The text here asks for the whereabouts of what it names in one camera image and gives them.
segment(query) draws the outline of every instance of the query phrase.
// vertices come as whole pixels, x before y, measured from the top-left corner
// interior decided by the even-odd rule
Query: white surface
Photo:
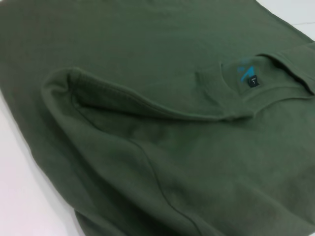
[[[315,0],[259,2],[315,40]],[[2,96],[0,152],[0,235],[83,236],[73,210],[35,164]]]

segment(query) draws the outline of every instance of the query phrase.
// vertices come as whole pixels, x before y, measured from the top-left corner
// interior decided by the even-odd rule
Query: black label
[[[259,85],[257,76],[251,76],[248,80],[248,84],[251,88],[254,88]]]

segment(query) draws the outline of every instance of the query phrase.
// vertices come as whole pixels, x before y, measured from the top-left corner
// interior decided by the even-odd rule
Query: green sweatshirt
[[[1,90],[87,236],[315,232],[315,43],[256,1],[0,17]]]

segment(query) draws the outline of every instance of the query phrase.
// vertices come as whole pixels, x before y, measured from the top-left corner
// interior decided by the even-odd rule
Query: stitching
[[[81,111],[78,110],[78,108],[76,107],[76,105],[73,103],[74,92],[75,92],[75,90],[77,89],[77,87],[78,87],[79,82],[81,81],[81,79],[82,79],[82,76],[81,76],[81,73],[80,73],[79,76],[78,76],[78,78],[77,78],[77,81],[75,82],[75,84],[74,84],[74,86],[73,86],[73,89],[72,89],[72,91],[71,91],[71,95],[70,95],[71,104],[72,104],[72,106],[74,107],[74,109],[82,116],[82,118],[83,118],[84,120],[86,120],[91,126],[93,126],[94,128],[96,128],[97,130],[99,130],[99,131],[101,131],[101,132],[104,132],[103,130],[101,130],[100,128],[98,128],[96,125],[94,125],[89,119],[87,119],[87,118],[81,113]],[[159,178],[158,178],[158,175],[157,175],[157,173],[156,173],[156,171],[155,171],[155,169],[154,169],[154,167],[153,167],[153,164],[152,164],[150,158],[148,157],[148,155],[146,154],[146,152],[144,151],[144,149],[143,149],[139,144],[137,144],[136,142],[134,142],[134,141],[132,141],[132,140],[130,140],[130,139],[126,139],[126,138],[123,138],[123,139],[127,140],[128,142],[130,142],[130,143],[132,143],[133,145],[135,145],[136,147],[138,147],[138,148],[140,149],[140,151],[143,153],[143,155],[145,156],[145,158],[146,158],[146,160],[147,160],[147,162],[148,162],[148,164],[149,164],[149,166],[150,166],[150,168],[151,168],[151,170],[152,170],[152,172],[153,172],[153,176],[154,176],[154,179],[155,179],[155,181],[156,181],[157,187],[158,187],[159,191],[161,192],[161,194],[162,194],[164,200],[166,201],[166,203],[167,203],[174,211],[176,211],[178,214],[182,215],[184,218],[186,218],[188,221],[190,221],[190,222],[194,225],[194,227],[196,228],[198,234],[199,234],[200,236],[203,236],[203,234],[202,234],[201,230],[199,229],[199,227],[197,226],[197,224],[196,224],[189,216],[185,215],[184,213],[182,213],[181,211],[179,211],[178,209],[176,209],[176,208],[169,202],[169,200],[167,199],[167,197],[166,197],[166,195],[165,195],[165,193],[164,193],[164,191],[163,191],[163,189],[162,189],[161,182],[160,182],[160,180],[159,180]]]
[[[163,108],[159,106],[158,104],[153,104],[152,102],[150,103],[150,101],[143,99],[141,96],[137,94],[132,94],[128,90],[120,90],[119,88],[115,88],[110,84],[104,85],[101,82],[91,81],[82,77],[80,77],[80,80],[84,80],[85,83],[90,83],[102,89],[107,89],[112,92],[118,93],[119,95],[122,95],[127,99],[129,98],[131,100],[134,100],[138,106],[143,105],[144,107],[152,109],[160,114],[172,116],[172,118],[174,119],[178,118],[178,119],[188,119],[188,120],[198,120],[198,121],[208,121],[209,119],[210,120],[213,119],[213,117],[208,116],[208,115],[197,115],[197,114],[189,115],[189,114],[182,114],[179,111],[173,111],[171,109],[168,110],[167,108]]]

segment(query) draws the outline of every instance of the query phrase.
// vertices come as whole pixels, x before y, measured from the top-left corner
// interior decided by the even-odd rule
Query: cotton fleece fabric
[[[87,236],[315,232],[315,43],[256,1],[8,0],[0,29],[1,91]]]

